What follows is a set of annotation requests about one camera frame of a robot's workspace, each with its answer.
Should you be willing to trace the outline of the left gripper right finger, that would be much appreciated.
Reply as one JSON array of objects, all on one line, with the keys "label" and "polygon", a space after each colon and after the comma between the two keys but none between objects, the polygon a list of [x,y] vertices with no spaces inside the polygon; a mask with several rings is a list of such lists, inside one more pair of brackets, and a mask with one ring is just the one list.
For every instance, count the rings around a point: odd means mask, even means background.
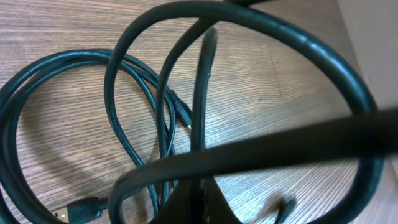
[{"label": "left gripper right finger", "polygon": [[204,223],[241,224],[214,178],[205,180]]}]

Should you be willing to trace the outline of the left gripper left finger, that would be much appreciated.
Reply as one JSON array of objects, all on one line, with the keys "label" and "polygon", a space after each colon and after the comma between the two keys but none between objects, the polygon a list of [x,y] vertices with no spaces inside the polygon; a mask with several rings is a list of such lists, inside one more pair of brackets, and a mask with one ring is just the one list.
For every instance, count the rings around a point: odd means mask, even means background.
[{"label": "left gripper left finger", "polygon": [[179,181],[167,203],[149,224],[184,224],[190,222],[190,180]]}]

